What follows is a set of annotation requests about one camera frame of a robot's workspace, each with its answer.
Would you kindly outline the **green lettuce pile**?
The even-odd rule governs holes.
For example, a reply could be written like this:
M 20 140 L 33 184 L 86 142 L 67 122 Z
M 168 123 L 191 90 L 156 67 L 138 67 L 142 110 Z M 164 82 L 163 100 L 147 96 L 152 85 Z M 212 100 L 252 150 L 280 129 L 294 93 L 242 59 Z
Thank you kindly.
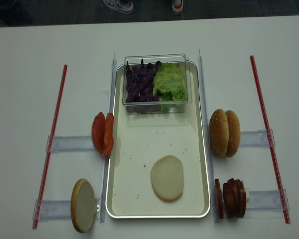
M 179 64 L 162 64 L 153 79 L 153 93 L 159 94 L 160 101 L 186 100 L 182 76 L 183 71 Z

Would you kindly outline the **right tomato slice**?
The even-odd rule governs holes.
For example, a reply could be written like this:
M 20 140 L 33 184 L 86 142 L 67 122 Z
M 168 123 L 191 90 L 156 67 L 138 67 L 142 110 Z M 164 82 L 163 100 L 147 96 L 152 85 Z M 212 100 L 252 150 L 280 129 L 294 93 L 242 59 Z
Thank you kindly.
M 114 124 L 114 115 L 113 113 L 108 113 L 106 116 L 106 124 L 105 124 L 104 139 L 103 139 L 104 148 L 102 154 L 104 156 L 110 156 L 114 146 L 113 124 Z

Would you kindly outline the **tomato slice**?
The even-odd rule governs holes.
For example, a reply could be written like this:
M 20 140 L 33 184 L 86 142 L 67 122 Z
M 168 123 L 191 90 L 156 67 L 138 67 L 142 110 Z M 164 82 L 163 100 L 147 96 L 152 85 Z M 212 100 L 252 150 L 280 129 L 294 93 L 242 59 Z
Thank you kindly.
M 92 143 L 95 150 L 102 154 L 104 148 L 104 132 L 106 119 L 103 112 L 99 112 L 95 117 L 91 129 Z
M 114 146 L 113 124 L 114 124 L 114 115 L 113 113 L 108 113 L 106 116 L 106 124 L 105 124 L 104 139 L 103 139 L 104 148 L 102 154 L 104 156 L 110 156 Z

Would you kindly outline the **left tomato slice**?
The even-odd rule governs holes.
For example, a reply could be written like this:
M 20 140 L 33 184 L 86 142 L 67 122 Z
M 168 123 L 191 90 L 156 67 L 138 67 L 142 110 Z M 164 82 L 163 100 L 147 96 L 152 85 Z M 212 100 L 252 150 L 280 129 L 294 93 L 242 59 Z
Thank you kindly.
M 95 117 L 91 129 L 92 143 L 95 150 L 102 154 L 104 148 L 104 132 L 106 119 L 103 112 L 99 112 Z

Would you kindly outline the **single meat slice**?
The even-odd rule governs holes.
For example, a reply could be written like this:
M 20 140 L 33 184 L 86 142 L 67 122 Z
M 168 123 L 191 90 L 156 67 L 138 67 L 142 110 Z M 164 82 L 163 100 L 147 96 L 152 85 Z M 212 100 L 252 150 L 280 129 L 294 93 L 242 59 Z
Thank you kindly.
M 215 192 L 216 192 L 216 200 L 217 200 L 217 209 L 218 209 L 218 217 L 219 219 L 224 218 L 223 212 L 223 202 L 222 202 L 222 193 L 219 179 L 215 179 Z

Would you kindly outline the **stack of meat slices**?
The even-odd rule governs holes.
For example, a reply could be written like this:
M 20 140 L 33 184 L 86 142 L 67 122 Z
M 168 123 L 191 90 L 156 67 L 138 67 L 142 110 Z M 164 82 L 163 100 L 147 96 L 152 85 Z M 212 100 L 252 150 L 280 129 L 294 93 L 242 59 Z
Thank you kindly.
M 241 180 L 231 178 L 223 184 L 223 199 L 228 218 L 244 217 L 247 197 Z

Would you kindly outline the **white cheese slice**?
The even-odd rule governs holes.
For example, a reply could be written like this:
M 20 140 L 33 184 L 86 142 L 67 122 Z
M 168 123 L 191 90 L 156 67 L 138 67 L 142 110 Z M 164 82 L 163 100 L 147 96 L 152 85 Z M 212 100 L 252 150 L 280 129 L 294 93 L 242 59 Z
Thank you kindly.
M 247 204 L 247 203 L 249 202 L 249 200 L 250 200 L 250 192 L 249 192 L 249 189 L 246 188 L 246 186 L 244 185 L 243 180 L 241 180 L 241 183 L 242 183 L 242 185 L 243 185 L 243 187 L 244 187 L 244 190 L 245 190 L 245 194 L 246 194 L 246 204 Z

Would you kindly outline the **purple cabbage pieces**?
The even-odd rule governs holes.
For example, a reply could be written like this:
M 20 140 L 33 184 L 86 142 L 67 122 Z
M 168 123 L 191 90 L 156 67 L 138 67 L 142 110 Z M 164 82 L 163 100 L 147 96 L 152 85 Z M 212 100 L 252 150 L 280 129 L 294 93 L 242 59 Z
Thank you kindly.
M 141 59 L 141 64 L 135 65 L 131 69 L 127 62 L 125 67 L 126 90 L 128 93 L 126 102 L 158 101 L 159 96 L 153 93 L 153 79 L 161 65 L 161 61 L 145 65 L 143 59 Z

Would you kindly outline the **clear plastic salad container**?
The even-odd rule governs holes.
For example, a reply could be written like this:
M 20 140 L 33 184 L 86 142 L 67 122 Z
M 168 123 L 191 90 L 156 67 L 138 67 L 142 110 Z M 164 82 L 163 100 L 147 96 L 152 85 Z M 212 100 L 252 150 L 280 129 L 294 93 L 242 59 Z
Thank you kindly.
M 130 68 L 135 65 L 141 64 L 143 59 L 144 64 L 155 64 L 157 61 L 161 61 L 162 64 L 173 63 L 179 64 L 183 71 L 183 84 L 185 87 L 186 100 L 184 101 L 153 101 L 153 102 L 126 102 L 128 96 L 126 90 L 126 74 L 125 67 L 127 62 Z M 166 112 L 183 112 L 186 104 L 192 101 L 191 94 L 191 77 L 189 74 L 189 60 L 185 54 L 167 54 L 167 55 L 148 55 L 148 56 L 127 56 L 124 61 L 124 73 L 123 73 L 123 85 L 122 85 L 122 104 L 125 106 L 127 113 L 129 114 L 145 114 L 145 113 L 166 113 Z

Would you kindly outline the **white rectangular serving tray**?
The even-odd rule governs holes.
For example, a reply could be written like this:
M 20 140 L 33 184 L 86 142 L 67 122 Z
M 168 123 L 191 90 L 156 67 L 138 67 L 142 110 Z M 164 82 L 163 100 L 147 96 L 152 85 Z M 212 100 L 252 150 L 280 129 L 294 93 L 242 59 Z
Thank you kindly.
M 207 154 L 197 67 L 186 71 L 192 100 L 182 113 L 128 114 L 122 103 L 124 66 L 116 71 L 114 140 L 108 169 L 106 209 L 116 219 L 202 218 L 210 210 Z M 165 202 L 154 193 L 150 173 L 172 155 L 183 165 L 180 198 Z

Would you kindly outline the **bun bottom on tray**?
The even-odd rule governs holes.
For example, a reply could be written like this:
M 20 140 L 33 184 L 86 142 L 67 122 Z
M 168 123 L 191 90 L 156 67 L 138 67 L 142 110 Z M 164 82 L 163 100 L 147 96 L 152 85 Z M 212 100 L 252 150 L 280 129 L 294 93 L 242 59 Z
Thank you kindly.
M 154 193 L 163 201 L 172 202 L 181 197 L 184 188 L 183 165 L 180 159 L 167 155 L 152 166 L 151 185 Z

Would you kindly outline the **sesame bun top left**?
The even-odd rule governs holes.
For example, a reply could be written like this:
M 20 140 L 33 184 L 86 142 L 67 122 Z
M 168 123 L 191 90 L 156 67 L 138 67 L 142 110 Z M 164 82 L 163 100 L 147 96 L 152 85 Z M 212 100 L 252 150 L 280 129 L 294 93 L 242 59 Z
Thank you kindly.
M 229 142 L 229 125 L 226 113 L 223 109 L 216 109 L 209 122 L 209 138 L 213 153 L 224 157 Z

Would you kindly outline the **sesame bun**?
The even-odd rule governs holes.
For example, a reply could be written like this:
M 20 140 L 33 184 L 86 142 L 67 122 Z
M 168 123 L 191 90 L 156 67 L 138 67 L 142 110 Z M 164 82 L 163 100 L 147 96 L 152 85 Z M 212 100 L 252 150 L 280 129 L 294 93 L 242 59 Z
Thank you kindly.
M 225 113 L 227 116 L 229 129 L 229 141 L 226 157 L 233 157 L 238 150 L 241 139 L 240 122 L 234 111 L 227 110 Z
M 223 109 L 216 109 L 209 122 L 209 138 L 213 153 L 224 157 L 229 142 L 229 125 L 226 113 Z

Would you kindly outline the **clear right long divider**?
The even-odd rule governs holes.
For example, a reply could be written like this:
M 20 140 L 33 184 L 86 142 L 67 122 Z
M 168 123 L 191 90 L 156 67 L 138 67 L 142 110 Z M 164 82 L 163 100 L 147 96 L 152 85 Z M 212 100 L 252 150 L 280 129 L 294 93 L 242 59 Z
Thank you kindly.
M 210 196 L 213 207 L 213 217 L 214 222 L 219 223 L 219 215 L 218 215 L 218 206 L 217 206 L 217 197 L 215 191 L 215 178 L 214 178 L 214 168 L 213 168 L 213 158 L 212 158 L 212 149 L 210 147 L 210 138 L 209 138 L 209 120 L 207 113 L 207 101 L 206 101 L 206 88 L 205 88 L 205 79 L 203 72 L 203 62 L 201 56 L 201 50 L 199 49 L 198 54 L 198 67 L 199 67 L 199 88 L 200 88 L 200 96 L 201 96 L 201 111 L 203 114 L 203 132 L 205 137 L 205 146 L 206 146 L 206 155 L 208 160 L 208 176 L 209 176 L 209 184 L 210 184 Z

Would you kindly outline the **clear long divider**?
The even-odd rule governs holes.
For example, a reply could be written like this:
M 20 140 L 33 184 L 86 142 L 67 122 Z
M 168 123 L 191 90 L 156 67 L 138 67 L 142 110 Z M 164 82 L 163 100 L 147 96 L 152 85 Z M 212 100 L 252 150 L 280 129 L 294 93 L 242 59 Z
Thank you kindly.
M 109 113 L 106 117 L 106 129 L 111 135 L 113 135 L 113 108 L 114 108 L 114 101 L 115 101 L 115 87 L 116 87 L 116 70 L 117 70 L 117 60 L 116 54 L 113 55 L 113 62 L 112 62 L 112 74 L 111 74 L 111 90 L 110 90 L 110 99 L 109 99 Z M 102 192 L 101 192 L 101 201 L 100 201 L 100 211 L 99 211 L 99 222 L 103 223 L 105 221 L 106 215 L 106 197 L 107 197 L 107 183 L 108 183 L 108 172 L 109 172 L 109 163 L 110 163 L 110 156 L 105 158 L 104 168 L 103 168 L 103 181 L 102 181 Z
M 201 56 L 201 50 L 199 49 L 198 54 L 198 67 L 199 67 L 199 88 L 200 88 L 200 96 L 201 96 L 201 111 L 203 114 L 203 132 L 205 137 L 205 146 L 206 146 L 206 155 L 208 160 L 208 176 L 209 176 L 209 184 L 210 184 L 210 196 L 213 207 L 213 217 L 214 222 L 219 223 L 219 215 L 218 215 L 218 206 L 217 206 L 217 197 L 215 191 L 215 178 L 214 178 L 214 168 L 213 168 L 213 158 L 212 158 L 212 149 L 210 147 L 210 138 L 209 138 L 209 120 L 207 113 L 207 101 L 206 101 L 206 88 L 205 88 L 205 79 L 203 72 L 203 62 Z

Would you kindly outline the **sesame bun top right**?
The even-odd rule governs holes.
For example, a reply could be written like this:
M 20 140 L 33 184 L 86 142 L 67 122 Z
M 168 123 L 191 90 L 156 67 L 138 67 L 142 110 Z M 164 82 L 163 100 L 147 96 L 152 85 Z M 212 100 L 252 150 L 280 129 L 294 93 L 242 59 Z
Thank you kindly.
M 229 141 L 226 157 L 233 157 L 238 150 L 241 139 L 240 122 L 234 111 L 227 110 L 225 113 L 227 116 L 229 129 Z

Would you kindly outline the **clear left long divider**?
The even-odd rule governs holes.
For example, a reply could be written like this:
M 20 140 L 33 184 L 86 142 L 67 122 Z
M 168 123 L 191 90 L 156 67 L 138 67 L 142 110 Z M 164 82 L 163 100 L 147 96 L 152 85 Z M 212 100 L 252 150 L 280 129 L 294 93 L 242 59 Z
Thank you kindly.
M 116 87 L 116 70 L 117 70 L 117 60 L 116 54 L 113 55 L 113 62 L 112 62 L 112 74 L 111 74 L 111 90 L 110 90 L 110 99 L 109 99 L 109 113 L 106 117 L 106 129 L 111 135 L 113 135 L 113 108 L 114 108 L 114 101 L 115 101 L 115 87 Z M 99 222 L 103 223 L 105 221 L 106 215 L 106 197 L 107 197 L 107 183 L 108 183 L 108 172 L 109 172 L 109 163 L 110 163 L 110 156 L 105 158 L 104 168 L 103 168 L 103 181 L 102 181 L 102 192 L 101 192 L 101 201 L 100 201 L 100 211 L 99 211 Z

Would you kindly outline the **clear upper left holder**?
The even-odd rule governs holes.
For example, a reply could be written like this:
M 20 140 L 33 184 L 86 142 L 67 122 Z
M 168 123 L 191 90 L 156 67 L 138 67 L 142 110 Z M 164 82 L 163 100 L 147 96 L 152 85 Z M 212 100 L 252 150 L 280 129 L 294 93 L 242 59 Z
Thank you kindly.
M 94 151 L 90 136 L 48 136 L 46 152 Z

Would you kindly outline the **clear holder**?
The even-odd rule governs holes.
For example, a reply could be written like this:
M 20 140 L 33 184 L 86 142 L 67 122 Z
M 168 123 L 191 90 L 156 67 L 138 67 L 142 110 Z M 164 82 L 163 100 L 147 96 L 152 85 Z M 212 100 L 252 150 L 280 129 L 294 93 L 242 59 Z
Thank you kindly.
M 48 136 L 46 152 L 94 151 L 90 136 Z
M 239 147 L 275 147 L 273 131 L 271 129 L 242 131 Z
M 67 220 L 71 218 L 70 200 L 36 200 L 34 221 Z
M 286 191 L 249 191 L 250 200 L 246 204 L 246 209 L 256 211 L 285 211 L 289 210 L 289 203 Z

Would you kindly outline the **standing bun half left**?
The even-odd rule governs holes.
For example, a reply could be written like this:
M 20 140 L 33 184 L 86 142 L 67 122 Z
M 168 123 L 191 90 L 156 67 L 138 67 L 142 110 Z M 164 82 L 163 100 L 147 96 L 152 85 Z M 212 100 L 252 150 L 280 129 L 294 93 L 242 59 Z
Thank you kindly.
M 96 200 L 94 191 L 86 179 L 79 179 L 71 195 L 71 220 L 76 231 L 86 233 L 92 226 L 95 217 Z

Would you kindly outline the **clear upper right holder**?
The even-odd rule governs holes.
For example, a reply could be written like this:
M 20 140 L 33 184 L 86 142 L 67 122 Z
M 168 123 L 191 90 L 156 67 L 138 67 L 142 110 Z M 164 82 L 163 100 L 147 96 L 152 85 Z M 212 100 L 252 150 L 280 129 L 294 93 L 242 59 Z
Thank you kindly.
M 271 129 L 242 131 L 239 147 L 275 147 L 273 131 Z

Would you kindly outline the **white patterned shoe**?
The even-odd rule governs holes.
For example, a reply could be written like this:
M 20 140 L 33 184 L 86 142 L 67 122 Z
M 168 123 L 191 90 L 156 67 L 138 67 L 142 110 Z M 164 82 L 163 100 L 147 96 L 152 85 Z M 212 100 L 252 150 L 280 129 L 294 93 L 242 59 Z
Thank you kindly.
M 133 13 L 134 6 L 130 0 L 103 0 L 104 4 L 111 10 L 120 12 L 122 14 Z

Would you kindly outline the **white orange shoe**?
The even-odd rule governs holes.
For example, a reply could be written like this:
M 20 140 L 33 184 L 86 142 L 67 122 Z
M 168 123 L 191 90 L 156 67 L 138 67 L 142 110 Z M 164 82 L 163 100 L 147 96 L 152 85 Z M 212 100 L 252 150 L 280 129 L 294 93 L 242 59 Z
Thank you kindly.
M 183 0 L 171 0 L 172 12 L 180 15 L 183 12 Z

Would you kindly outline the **clear lower left holder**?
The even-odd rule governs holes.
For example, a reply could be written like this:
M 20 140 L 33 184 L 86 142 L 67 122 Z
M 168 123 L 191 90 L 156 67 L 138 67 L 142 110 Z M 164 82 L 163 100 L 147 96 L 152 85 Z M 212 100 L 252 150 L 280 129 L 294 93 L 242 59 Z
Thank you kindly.
M 34 221 L 67 220 L 71 218 L 70 200 L 36 200 Z

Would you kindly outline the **left red strip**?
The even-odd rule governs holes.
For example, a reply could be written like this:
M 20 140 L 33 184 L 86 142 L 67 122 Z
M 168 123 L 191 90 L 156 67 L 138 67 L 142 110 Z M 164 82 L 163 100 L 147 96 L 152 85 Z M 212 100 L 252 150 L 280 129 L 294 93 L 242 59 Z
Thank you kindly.
M 50 162 L 51 145 L 52 145 L 54 135 L 55 135 L 58 114 L 59 114 L 59 108 L 60 108 L 60 104 L 61 104 L 62 93 L 63 93 L 65 79 L 66 79 L 67 68 L 68 68 L 68 66 L 65 64 L 63 67 L 62 78 L 61 78 L 60 88 L 59 88 L 59 92 L 58 92 L 58 98 L 57 98 L 57 103 L 56 103 L 56 107 L 55 107 L 51 132 L 50 132 L 50 135 L 48 136 L 48 140 L 47 140 L 46 158 L 45 158 L 45 163 L 44 163 L 44 168 L 43 168 L 43 173 L 42 173 L 40 190 L 39 190 L 38 199 L 37 199 L 37 202 L 36 202 L 35 208 L 34 208 L 34 218 L 33 218 L 33 225 L 32 225 L 32 228 L 34 230 L 37 229 L 37 226 L 38 226 L 39 213 L 40 213 L 41 204 L 42 204 L 42 200 L 43 200 L 47 172 L 48 172 L 48 167 L 49 167 L 49 162 Z

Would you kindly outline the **red strip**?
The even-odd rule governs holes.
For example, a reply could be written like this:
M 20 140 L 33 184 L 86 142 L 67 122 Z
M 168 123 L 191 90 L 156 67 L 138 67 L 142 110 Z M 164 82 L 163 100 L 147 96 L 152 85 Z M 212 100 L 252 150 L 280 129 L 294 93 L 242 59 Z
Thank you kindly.
M 251 62 L 251 66 L 252 66 L 255 85 L 257 88 L 257 94 L 258 94 L 258 98 L 259 98 L 259 102 L 260 102 L 264 126 L 265 126 L 265 129 L 267 132 L 266 134 L 267 134 L 267 139 L 268 139 L 269 146 L 270 146 L 270 154 L 271 154 L 271 158 L 272 158 L 272 164 L 273 164 L 273 168 L 274 168 L 276 183 L 277 183 L 277 187 L 278 187 L 278 190 L 280 193 L 280 200 L 281 200 L 282 209 L 283 209 L 283 216 L 284 216 L 285 223 L 289 224 L 290 217 L 289 217 L 289 210 L 288 210 L 287 204 L 286 204 L 287 198 L 283 191 L 284 188 L 282 185 L 282 180 L 281 180 L 281 176 L 280 176 L 280 172 L 279 172 L 279 168 L 278 168 L 277 157 L 276 157 L 276 153 L 275 153 L 275 146 L 273 144 L 274 137 L 273 137 L 273 133 L 271 132 L 271 129 L 269 126 L 269 121 L 267 118 L 267 113 L 266 113 L 266 108 L 265 108 L 264 99 L 263 99 L 263 95 L 262 95 L 261 85 L 260 85 L 260 81 L 259 81 L 259 77 L 258 77 L 258 73 L 257 73 L 255 58 L 253 55 L 250 56 L 250 62 Z
M 37 199 L 37 202 L 36 202 L 35 208 L 34 208 L 34 218 L 33 218 L 33 225 L 32 225 L 32 228 L 34 230 L 37 229 L 37 226 L 38 226 L 39 213 L 40 213 L 41 204 L 42 204 L 42 200 L 43 200 L 47 172 L 48 172 L 48 167 L 49 167 L 49 162 L 50 162 L 51 145 L 52 145 L 54 135 L 55 135 L 58 114 L 59 114 L 59 108 L 60 108 L 60 104 L 61 104 L 62 93 L 63 93 L 65 79 L 66 79 L 67 68 L 68 68 L 68 66 L 65 64 L 63 67 L 62 78 L 61 78 L 60 88 L 59 88 L 59 92 L 58 92 L 58 98 L 57 98 L 57 103 L 56 103 L 56 107 L 55 107 L 51 132 L 50 132 L 50 135 L 48 136 L 48 140 L 47 140 L 46 158 L 45 158 L 45 163 L 44 163 L 44 168 L 43 168 L 43 173 L 42 173 L 40 190 L 39 190 L 38 199 Z

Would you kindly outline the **clear lower right holder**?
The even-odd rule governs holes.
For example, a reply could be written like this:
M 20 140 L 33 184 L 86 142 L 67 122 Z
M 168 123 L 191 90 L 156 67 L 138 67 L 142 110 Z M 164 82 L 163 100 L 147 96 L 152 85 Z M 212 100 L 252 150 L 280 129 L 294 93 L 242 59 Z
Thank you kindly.
M 285 211 L 289 210 L 289 203 L 286 191 L 249 191 L 250 200 L 246 204 L 246 209 L 256 211 Z

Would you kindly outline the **right red strip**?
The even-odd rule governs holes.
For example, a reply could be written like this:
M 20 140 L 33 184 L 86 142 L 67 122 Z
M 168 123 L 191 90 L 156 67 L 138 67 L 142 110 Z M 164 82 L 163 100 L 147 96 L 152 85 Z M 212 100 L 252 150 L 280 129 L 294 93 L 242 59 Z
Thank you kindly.
M 289 210 L 288 210 L 287 204 L 286 204 L 287 198 L 283 191 L 284 188 L 282 185 L 282 180 L 281 180 L 281 176 L 280 176 L 280 172 L 279 172 L 279 168 L 278 168 L 277 157 L 276 157 L 276 153 L 275 153 L 275 146 L 273 144 L 274 137 L 273 137 L 273 133 L 271 132 L 271 129 L 269 126 L 269 121 L 267 118 L 267 113 L 266 113 L 266 108 L 265 108 L 264 99 L 263 99 L 263 95 L 262 95 L 261 85 L 260 85 L 260 81 L 259 81 L 259 77 L 258 77 L 258 73 L 257 73 L 255 58 L 253 55 L 250 56 L 250 62 L 251 62 L 251 66 L 252 66 L 255 85 L 257 88 L 257 94 L 258 94 L 258 98 L 259 98 L 259 102 L 260 102 L 264 126 L 265 126 L 265 129 L 267 132 L 266 134 L 267 134 L 267 139 L 268 139 L 269 146 L 270 146 L 270 154 L 271 154 L 271 158 L 272 158 L 272 164 L 273 164 L 273 168 L 274 168 L 276 183 L 277 183 L 277 187 L 278 187 L 278 190 L 280 193 L 280 200 L 281 200 L 282 209 L 283 209 L 283 216 L 284 216 L 285 223 L 289 224 L 290 217 L 289 217 Z

